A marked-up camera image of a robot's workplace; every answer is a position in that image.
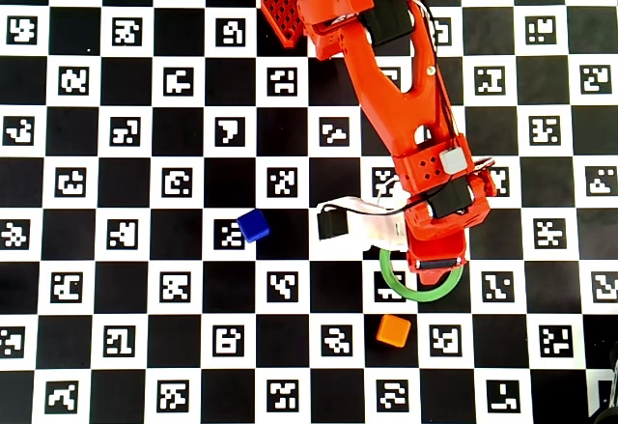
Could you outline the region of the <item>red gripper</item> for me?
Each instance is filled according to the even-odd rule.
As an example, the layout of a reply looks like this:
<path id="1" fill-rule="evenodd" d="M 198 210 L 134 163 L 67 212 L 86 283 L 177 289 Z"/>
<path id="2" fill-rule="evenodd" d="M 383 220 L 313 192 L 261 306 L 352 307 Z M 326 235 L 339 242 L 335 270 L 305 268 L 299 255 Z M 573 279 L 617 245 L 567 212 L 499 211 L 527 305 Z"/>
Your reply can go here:
<path id="1" fill-rule="evenodd" d="M 481 224 L 490 211 L 486 197 L 471 200 L 431 198 L 405 212 L 408 263 L 419 287 L 443 284 L 465 262 L 464 231 Z"/>

